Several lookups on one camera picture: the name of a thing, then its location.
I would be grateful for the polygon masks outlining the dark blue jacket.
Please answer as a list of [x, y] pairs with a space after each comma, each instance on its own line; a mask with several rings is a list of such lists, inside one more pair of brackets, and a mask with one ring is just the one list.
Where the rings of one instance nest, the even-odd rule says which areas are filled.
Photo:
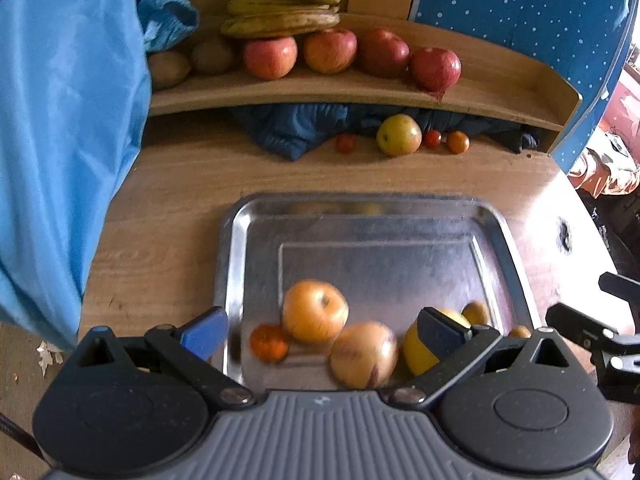
[[268, 152], [291, 162], [340, 133], [373, 138], [385, 119], [405, 114], [423, 131], [450, 133], [459, 130], [474, 139], [489, 136], [518, 154], [540, 145], [540, 133], [532, 127], [470, 114], [428, 108], [373, 104], [280, 103], [240, 106], [232, 117], [250, 138]]

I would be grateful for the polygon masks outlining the red cherry tomato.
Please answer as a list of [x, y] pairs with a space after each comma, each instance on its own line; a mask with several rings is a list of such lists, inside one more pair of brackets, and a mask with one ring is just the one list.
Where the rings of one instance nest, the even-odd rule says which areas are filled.
[[356, 136], [351, 133], [340, 133], [335, 138], [335, 149], [340, 154], [352, 154], [356, 148]]
[[423, 133], [423, 145], [430, 150], [436, 150], [442, 144], [442, 133], [436, 129], [427, 130]]

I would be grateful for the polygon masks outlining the light blue curtain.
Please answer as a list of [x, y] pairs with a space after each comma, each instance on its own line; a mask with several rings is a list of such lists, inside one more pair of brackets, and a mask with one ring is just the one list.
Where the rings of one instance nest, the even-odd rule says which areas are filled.
[[151, 99], [136, 0], [1, 0], [1, 317], [76, 344]]

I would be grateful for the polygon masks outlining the yellow green pear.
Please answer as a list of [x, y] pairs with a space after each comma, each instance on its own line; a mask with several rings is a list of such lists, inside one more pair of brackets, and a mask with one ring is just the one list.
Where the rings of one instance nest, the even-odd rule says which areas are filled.
[[385, 119], [376, 133], [378, 147], [387, 156], [399, 157], [415, 153], [422, 143], [422, 130], [418, 123], [406, 114]]

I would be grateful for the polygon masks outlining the yellow lemon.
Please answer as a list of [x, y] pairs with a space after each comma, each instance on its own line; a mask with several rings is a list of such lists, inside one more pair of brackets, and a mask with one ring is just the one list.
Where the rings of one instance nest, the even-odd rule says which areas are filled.
[[402, 341], [402, 354], [408, 369], [419, 376], [470, 338], [471, 324], [459, 312], [423, 308], [410, 325]]

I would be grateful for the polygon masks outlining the blue dotted fabric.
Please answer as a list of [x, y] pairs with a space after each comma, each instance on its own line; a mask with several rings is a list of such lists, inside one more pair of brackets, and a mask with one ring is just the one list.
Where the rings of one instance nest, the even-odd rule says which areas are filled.
[[638, 6], [639, 0], [413, 0], [410, 18], [501, 44], [564, 77], [582, 95], [551, 151], [568, 171], [620, 78]]

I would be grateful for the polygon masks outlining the brown kiwi left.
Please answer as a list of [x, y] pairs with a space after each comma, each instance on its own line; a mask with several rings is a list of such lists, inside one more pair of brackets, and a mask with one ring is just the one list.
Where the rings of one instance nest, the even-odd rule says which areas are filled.
[[148, 57], [152, 88], [160, 91], [175, 87], [190, 74], [191, 63], [180, 52], [156, 52]]

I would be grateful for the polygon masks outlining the brown kiwi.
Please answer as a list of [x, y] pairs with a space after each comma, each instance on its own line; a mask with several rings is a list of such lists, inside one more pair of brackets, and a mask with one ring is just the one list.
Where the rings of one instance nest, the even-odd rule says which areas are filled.
[[190, 59], [195, 70], [206, 75], [221, 75], [235, 66], [232, 47], [220, 37], [197, 44], [191, 51]]
[[191, 63], [180, 52], [156, 52], [148, 57], [152, 88], [160, 91], [175, 87], [190, 74]]

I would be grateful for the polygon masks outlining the small orange tomato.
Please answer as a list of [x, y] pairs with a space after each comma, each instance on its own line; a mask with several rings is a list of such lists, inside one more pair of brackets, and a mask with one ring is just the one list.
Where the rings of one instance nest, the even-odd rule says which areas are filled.
[[290, 338], [280, 324], [260, 324], [250, 334], [250, 351], [260, 362], [279, 363], [290, 352]]

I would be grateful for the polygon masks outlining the curved wooden shelf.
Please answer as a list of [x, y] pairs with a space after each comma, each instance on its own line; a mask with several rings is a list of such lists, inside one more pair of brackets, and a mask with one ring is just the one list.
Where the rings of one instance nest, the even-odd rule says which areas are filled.
[[542, 131], [541, 151], [559, 142], [582, 96], [549, 65], [498, 44], [412, 21], [380, 16], [341, 16], [343, 27], [362, 35], [384, 28], [412, 48], [438, 47], [457, 53], [462, 73], [440, 98], [407, 79], [376, 78], [350, 68], [320, 75], [298, 64], [278, 80], [264, 81], [246, 70], [219, 76], [190, 76], [174, 88], [153, 94], [153, 116], [228, 106], [269, 103], [362, 103], [399, 105], [508, 120]]

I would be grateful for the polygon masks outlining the small brown longan left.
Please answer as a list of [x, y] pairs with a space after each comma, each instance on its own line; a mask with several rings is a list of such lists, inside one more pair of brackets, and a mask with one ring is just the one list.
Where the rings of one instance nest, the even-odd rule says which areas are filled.
[[462, 315], [471, 325], [491, 326], [491, 315], [488, 305], [483, 301], [469, 302], [462, 310]]

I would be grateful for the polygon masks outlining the banana bunch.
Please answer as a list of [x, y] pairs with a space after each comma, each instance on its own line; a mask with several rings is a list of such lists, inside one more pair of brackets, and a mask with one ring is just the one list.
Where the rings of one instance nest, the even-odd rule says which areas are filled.
[[229, 0], [220, 32], [234, 39], [272, 39], [320, 32], [340, 21], [342, 0]]

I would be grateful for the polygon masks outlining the red apple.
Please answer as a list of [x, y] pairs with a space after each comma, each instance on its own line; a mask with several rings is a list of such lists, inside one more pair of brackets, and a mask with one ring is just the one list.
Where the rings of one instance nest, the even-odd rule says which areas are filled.
[[304, 40], [304, 60], [314, 72], [338, 74], [355, 61], [357, 47], [357, 36], [351, 30], [326, 29], [314, 32]]
[[252, 40], [243, 49], [245, 68], [263, 80], [285, 77], [296, 61], [297, 44], [293, 37]]
[[358, 38], [357, 67], [386, 79], [400, 78], [407, 69], [411, 50], [394, 32], [384, 28], [369, 30]]
[[416, 49], [409, 62], [411, 79], [428, 92], [446, 92], [458, 82], [461, 72], [460, 58], [454, 51], [441, 48]]

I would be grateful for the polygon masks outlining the metal tray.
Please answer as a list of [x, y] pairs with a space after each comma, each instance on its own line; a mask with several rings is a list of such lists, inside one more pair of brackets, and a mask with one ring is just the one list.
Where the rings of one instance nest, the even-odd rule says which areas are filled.
[[228, 337], [214, 367], [250, 390], [333, 390], [326, 352], [294, 344], [279, 364], [250, 352], [260, 324], [277, 323], [285, 293], [310, 278], [346, 298], [349, 323], [375, 321], [402, 336], [424, 307], [484, 302], [501, 333], [540, 323], [502, 214], [457, 196], [271, 193], [232, 205], [221, 223], [214, 303]]

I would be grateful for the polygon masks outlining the red apple far left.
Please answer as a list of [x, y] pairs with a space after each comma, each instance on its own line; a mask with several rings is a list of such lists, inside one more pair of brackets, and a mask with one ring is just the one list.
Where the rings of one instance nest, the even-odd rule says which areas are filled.
[[245, 68], [263, 80], [285, 77], [296, 61], [297, 44], [293, 37], [252, 40], [243, 49]]

